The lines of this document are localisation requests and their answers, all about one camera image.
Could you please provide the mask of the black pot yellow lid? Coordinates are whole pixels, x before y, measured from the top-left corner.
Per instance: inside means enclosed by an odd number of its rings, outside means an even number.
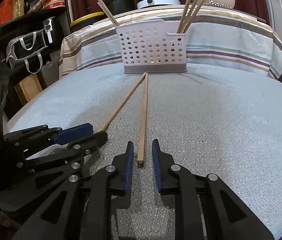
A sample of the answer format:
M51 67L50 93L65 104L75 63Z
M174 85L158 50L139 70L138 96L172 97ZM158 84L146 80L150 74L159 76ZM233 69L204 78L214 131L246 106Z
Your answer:
M105 0L105 5L114 16L137 9L134 0Z

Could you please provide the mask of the orange packet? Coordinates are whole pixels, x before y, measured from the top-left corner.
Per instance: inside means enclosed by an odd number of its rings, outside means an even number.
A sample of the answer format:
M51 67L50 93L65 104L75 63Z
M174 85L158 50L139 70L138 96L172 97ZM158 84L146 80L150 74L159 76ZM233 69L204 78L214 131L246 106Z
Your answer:
M0 25L12 19L12 0L3 0L0 3Z

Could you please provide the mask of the pink perforated utensil holder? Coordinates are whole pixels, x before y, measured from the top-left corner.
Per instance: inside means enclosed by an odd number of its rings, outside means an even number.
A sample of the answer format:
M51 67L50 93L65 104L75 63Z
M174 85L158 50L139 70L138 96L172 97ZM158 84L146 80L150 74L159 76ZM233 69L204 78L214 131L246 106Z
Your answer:
M160 19L116 27L124 73L187 72L186 35L178 26Z

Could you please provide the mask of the wooden board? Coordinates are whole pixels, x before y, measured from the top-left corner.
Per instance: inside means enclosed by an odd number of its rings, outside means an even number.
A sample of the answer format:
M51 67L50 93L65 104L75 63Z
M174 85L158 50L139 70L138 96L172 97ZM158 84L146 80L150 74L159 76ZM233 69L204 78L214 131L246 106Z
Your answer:
M31 74L23 79L14 87L14 89L23 106L43 91L36 74Z

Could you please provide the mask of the yellow rimmed black pan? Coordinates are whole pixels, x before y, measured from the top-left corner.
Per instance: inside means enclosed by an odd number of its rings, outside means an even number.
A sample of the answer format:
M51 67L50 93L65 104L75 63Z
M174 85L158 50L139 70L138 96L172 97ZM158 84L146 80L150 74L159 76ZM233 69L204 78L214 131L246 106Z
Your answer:
M92 14L88 14L85 16L82 16L80 18L78 18L77 20L74 20L71 24L70 24L70 31L73 33L77 30L80 30L86 26L89 25L93 25L94 23L105 19L107 16L105 15L105 13L103 11L101 12L95 12Z

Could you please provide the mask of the thin bamboo chopstick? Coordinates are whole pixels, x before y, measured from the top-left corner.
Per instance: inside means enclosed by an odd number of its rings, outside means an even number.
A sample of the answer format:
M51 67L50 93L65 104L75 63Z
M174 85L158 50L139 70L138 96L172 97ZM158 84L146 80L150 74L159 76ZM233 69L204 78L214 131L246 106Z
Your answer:
M118 104L116 109L112 112L110 117L105 121L105 123L101 126L99 129L100 131L105 131L110 123L113 121L113 119L116 117L116 115L119 113L119 111L122 109L124 104L128 101L128 99L132 96L132 94L135 92L135 90L138 88L138 86L144 81L145 77L147 76L147 73L142 74L140 79L133 85L133 87L130 89L130 91L124 96L123 100Z

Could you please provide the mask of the chopstick in holder right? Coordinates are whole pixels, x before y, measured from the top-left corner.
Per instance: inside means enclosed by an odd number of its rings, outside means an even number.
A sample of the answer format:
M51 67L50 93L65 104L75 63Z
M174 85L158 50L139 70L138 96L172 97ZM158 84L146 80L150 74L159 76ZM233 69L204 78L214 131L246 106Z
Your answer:
M185 21L185 17L186 17L186 14L187 14L190 2L191 2L191 0L186 0L186 2L185 2L183 13L182 13L182 16L181 16L181 19L180 19L180 23L179 23L179 26L178 26L178 29L177 29L177 33L178 34L180 34L180 32L181 32L181 28L182 28L183 23Z

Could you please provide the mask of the black shelf unit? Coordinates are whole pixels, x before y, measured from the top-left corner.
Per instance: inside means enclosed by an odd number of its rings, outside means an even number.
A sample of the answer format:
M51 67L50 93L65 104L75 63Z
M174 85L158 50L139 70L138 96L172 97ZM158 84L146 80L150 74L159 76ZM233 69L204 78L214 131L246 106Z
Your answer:
M14 89L19 82L36 74L45 89L59 79L61 44L70 34L68 3L65 0L65 7L46 10L45 1L12 0L12 19L0 25L0 61L12 70L5 105L9 117L23 107ZM43 22L51 17L54 41L49 44Z

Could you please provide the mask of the white electric hot plate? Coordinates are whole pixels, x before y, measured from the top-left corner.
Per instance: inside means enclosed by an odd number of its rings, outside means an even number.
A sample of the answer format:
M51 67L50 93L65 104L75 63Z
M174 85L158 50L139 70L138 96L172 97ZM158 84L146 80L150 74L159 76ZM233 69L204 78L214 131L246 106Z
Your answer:
M161 5L180 5L180 0L141 0L137 2L137 9Z

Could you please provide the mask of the black silver appliance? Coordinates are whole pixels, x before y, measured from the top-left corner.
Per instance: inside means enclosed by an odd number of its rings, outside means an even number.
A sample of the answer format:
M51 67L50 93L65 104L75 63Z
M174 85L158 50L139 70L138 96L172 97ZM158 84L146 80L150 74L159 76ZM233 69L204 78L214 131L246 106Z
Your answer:
M53 41L54 41L54 38L53 38L53 31L54 31L53 20L54 20L54 18L51 17L51 18L48 18L47 20L45 20L43 22L44 37L47 39L49 44L52 44Z

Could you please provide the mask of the red white tape roll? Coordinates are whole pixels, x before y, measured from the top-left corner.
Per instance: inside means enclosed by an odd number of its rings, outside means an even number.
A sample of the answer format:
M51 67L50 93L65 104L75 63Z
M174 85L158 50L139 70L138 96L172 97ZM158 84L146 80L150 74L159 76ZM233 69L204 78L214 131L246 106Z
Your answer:
M59 7L65 7L65 0L46 0L44 4L44 9L53 9Z

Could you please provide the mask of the striped tablecloth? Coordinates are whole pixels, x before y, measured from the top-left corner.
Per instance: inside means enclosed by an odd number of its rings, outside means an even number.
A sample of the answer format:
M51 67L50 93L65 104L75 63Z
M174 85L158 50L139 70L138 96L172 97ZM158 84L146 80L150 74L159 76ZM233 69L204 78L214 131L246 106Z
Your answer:
M180 23L183 7L136 10L117 18L119 26L150 20ZM186 61L242 70L282 83L282 42L267 24L228 10L202 8L186 35ZM59 76L123 63L116 27L110 20L86 26L65 37Z

